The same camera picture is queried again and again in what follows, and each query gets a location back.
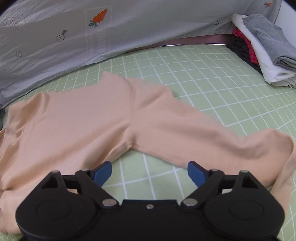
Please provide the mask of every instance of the red fabric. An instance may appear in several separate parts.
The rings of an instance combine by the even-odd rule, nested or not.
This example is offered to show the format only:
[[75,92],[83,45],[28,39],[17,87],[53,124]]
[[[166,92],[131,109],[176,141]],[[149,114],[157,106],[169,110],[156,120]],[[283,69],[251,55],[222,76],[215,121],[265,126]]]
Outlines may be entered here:
[[249,54],[250,54],[251,62],[254,63],[254,64],[259,64],[257,56],[256,56],[256,54],[254,52],[254,49],[252,47],[252,44],[251,44],[250,40],[247,39],[247,37],[238,29],[234,29],[232,32],[233,32],[234,36],[242,38],[246,42],[246,44],[247,44],[247,46],[249,48]]

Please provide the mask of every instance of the folded gray shirt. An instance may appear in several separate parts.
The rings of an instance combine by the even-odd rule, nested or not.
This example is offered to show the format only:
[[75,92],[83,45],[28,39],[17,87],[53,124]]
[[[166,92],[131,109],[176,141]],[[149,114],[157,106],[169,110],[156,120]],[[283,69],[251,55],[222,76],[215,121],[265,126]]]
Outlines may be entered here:
[[296,48],[289,43],[279,26],[262,14],[252,14],[243,18],[243,22],[260,40],[274,65],[296,71]]

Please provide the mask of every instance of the orange carrot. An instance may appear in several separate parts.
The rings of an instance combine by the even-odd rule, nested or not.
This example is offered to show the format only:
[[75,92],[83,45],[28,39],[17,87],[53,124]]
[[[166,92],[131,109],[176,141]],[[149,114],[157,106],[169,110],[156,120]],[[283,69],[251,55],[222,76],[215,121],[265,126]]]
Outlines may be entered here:
[[95,16],[95,17],[93,18],[93,22],[95,22],[95,23],[100,23],[100,22],[102,22],[103,19],[104,19],[104,17],[105,17],[105,15],[106,15],[106,13],[107,13],[107,11],[108,11],[107,9],[101,11],[97,16]]
[[265,2],[265,3],[264,3],[264,6],[265,6],[266,8],[268,8],[268,7],[271,6],[271,4],[272,4],[271,2]]

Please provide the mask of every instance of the black fabric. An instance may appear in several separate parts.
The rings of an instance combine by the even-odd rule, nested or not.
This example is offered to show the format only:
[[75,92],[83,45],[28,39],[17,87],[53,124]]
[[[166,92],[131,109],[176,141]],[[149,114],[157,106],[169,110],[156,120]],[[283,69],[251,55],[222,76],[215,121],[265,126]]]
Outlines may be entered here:
[[16,0],[0,0],[0,16],[4,13]]
[[230,44],[227,44],[226,47],[232,52],[236,53],[241,58],[241,60],[245,61],[251,67],[256,69],[260,74],[262,74],[260,66],[251,62],[249,48],[242,38],[232,35],[230,37]]
[[5,115],[5,109],[0,109],[0,120],[1,120],[0,130],[2,130],[2,128],[3,128],[3,118],[4,118],[4,115]]
[[295,0],[285,0],[294,10],[296,10],[296,1]]

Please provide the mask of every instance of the green cutting mat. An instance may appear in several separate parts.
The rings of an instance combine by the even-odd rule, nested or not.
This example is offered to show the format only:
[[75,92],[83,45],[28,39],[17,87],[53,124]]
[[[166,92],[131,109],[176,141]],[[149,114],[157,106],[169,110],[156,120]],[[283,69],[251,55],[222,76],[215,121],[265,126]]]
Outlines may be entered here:
[[[270,86],[262,75],[219,45],[169,46],[123,54],[57,78],[20,100],[41,91],[67,91],[96,84],[103,71],[165,84],[176,98],[240,136],[276,128],[296,139],[296,90]],[[289,212],[279,234],[283,241],[295,241],[295,181],[296,175]],[[104,185],[119,201],[181,201],[195,188],[186,170],[136,151],[127,152],[113,163],[112,176]],[[0,235],[1,238],[11,241],[20,236]]]

